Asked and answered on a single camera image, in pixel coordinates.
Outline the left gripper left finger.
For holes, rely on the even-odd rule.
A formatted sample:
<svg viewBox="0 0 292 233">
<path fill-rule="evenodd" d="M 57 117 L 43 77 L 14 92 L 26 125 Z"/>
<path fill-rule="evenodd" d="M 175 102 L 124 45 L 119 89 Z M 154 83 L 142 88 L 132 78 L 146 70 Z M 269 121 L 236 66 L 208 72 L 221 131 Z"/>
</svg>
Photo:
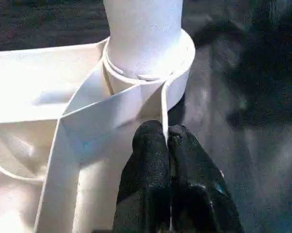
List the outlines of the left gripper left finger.
<svg viewBox="0 0 292 233">
<path fill-rule="evenodd" d="M 165 233 L 170 228 L 170 165 L 157 120 L 144 122 L 132 140 L 132 154 L 119 184 L 114 233 Z"/>
</svg>

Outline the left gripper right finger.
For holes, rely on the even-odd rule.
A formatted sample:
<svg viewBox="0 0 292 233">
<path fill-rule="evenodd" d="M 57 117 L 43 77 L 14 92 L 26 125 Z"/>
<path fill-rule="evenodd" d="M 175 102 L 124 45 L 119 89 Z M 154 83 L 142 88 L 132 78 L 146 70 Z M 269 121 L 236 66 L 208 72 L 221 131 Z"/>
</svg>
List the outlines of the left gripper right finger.
<svg viewBox="0 0 292 233">
<path fill-rule="evenodd" d="M 242 233 L 225 179 L 197 138 L 182 125 L 169 128 L 173 159 L 172 226 L 178 233 Z"/>
</svg>

